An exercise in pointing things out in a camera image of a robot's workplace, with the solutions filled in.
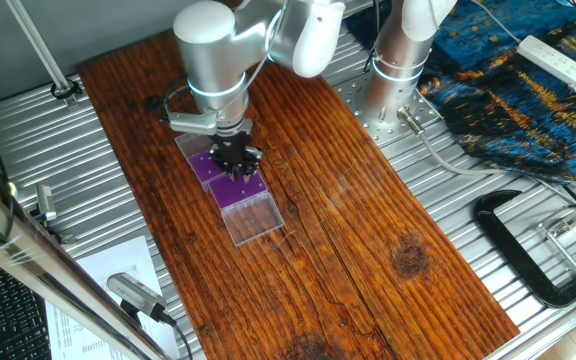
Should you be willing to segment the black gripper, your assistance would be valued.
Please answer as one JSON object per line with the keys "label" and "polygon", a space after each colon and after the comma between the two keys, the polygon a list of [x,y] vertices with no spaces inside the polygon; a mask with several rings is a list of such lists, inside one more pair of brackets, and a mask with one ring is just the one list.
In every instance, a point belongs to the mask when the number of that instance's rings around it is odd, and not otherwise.
{"label": "black gripper", "polygon": [[258,173],[262,152],[252,146],[252,136],[239,133],[230,137],[211,136],[210,159],[219,166],[231,181],[240,178],[244,183]]}

